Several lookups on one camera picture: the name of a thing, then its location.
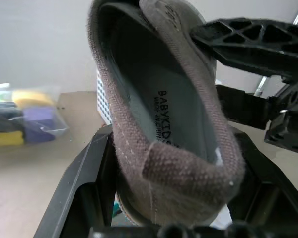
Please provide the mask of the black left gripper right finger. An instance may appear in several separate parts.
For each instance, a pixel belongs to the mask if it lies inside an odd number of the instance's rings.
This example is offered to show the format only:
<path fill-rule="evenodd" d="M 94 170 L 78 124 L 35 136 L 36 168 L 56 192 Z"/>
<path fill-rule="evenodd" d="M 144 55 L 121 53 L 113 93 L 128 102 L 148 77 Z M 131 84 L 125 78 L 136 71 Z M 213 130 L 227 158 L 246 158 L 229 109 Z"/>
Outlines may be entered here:
<path fill-rule="evenodd" d="M 233 129 L 245 159 L 245 176 L 228 204 L 238 238 L 298 238 L 298 191 L 281 169 Z"/>

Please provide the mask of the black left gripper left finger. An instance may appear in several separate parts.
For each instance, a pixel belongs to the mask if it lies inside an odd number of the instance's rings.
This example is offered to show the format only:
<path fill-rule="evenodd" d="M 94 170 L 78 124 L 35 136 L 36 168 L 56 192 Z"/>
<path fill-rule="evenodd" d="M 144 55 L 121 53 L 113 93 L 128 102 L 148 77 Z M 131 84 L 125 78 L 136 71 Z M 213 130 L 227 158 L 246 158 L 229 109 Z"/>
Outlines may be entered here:
<path fill-rule="evenodd" d="M 111 126 L 102 127 L 65 170 L 33 238 L 87 238 L 111 226 L 117 160 Z"/>

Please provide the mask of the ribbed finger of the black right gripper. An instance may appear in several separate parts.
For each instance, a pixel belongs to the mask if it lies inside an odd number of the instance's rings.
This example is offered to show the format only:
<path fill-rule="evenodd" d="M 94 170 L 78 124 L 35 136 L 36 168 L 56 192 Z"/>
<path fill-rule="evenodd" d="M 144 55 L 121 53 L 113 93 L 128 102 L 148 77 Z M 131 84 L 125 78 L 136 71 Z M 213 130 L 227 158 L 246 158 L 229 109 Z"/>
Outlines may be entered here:
<path fill-rule="evenodd" d="M 298 25 L 268 19 L 218 19 L 190 36 L 222 64 L 270 77 L 298 77 Z"/>
<path fill-rule="evenodd" d="M 216 90 L 222 111 L 229 121 L 257 129 L 266 128 L 271 107 L 268 100 L 223 85 L 217 85 Z"/>

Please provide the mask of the grey canvas child shoe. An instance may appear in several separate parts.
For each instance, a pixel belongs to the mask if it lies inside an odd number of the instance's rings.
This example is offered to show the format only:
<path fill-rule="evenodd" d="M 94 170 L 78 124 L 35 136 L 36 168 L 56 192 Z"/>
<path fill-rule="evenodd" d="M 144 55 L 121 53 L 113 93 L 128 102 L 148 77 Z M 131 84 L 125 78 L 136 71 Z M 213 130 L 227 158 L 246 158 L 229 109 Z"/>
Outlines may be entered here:
<path fill-rule="evenodd" d="M 186 0 L 94 0 L 88 41 L 109 104 L 117 200 L 134 224 L 220 226 L 245 163 L 221 110 L 216 61 Z"/>

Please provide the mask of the purple foam block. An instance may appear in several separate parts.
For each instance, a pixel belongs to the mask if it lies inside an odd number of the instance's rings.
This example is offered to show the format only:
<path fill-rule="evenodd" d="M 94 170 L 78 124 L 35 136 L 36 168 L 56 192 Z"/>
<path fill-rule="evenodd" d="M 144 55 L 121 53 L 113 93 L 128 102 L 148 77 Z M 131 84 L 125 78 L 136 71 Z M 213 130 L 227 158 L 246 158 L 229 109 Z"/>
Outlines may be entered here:
<path fill-rule="evenodd" d="M 22 110 L 24 139 L 27 144 L 55 140 L 50 133 L 55 129 L 55 110 L 53 107 L 27 107 Z"/>

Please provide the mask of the yellow foam block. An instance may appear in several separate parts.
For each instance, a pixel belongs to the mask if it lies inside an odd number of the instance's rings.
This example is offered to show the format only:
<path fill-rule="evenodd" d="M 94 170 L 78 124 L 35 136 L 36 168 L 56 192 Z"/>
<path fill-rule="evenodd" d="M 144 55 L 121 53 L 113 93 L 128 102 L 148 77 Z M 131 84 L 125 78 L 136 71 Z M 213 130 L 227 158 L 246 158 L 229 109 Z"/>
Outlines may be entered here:
<path fill-rule="evenodd" d="M 21 131 L 0 132 L 0 146 L 22 144 L 24 144 L 24 139 Z"/>

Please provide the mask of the clear plastic storage box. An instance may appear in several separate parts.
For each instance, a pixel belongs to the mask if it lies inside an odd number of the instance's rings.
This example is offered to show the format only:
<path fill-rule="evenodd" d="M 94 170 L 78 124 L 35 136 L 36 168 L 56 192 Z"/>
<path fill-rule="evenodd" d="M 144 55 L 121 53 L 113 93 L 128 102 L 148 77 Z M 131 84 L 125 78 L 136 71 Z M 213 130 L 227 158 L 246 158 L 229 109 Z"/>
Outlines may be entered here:
<path fill-rule="evenodd" d="M 0 146 L 53 141 L 68 129 L 59 113 L 58 87 L 12 88 L 0 84 Z"/>

